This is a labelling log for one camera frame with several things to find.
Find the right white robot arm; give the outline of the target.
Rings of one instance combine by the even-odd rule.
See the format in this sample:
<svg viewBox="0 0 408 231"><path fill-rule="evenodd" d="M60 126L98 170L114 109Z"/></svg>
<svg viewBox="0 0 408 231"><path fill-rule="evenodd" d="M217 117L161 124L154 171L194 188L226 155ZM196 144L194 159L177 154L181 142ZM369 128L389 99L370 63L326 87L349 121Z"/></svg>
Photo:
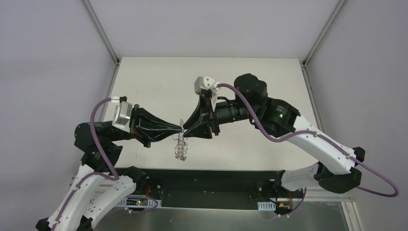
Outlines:
<svg viewBox="0 0 408 231"><path fill-rule="evenodd" d="M301 188L320 186L332 193L346 193L361 183L357 169L365 150L349 148L313 126L294 106L268 96L266 82L247 73L235 78L227 88L234 100L218 95L222 84L210 77L198 77L194 91L199 96L196 109L184 123L184 137L211 139L220 125L249 122L273 142L288 141L313 156L317 162L298 170L285 170L273 184L273 191L285 197Z"/></svg>

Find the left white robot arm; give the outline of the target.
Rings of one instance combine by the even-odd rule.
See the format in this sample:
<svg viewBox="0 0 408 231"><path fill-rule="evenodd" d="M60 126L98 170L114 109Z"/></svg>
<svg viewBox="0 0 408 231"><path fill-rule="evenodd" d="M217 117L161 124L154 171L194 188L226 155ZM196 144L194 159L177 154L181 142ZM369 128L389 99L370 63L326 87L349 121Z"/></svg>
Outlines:
<svg viewBox="0 0 408 231"><path fill-rule="evenodd" d="M117 100L112 121L97 122L98 109L111 98L97 103L88 123L75 130L75 146L84 154L68 193L52 215L40 219L39 231L91 231L121 200L137 198L150 202L147 174L130 166L115 169L122 140L137 140L144 147L180 133L182 127L168 123L138 105Z"/></svg>

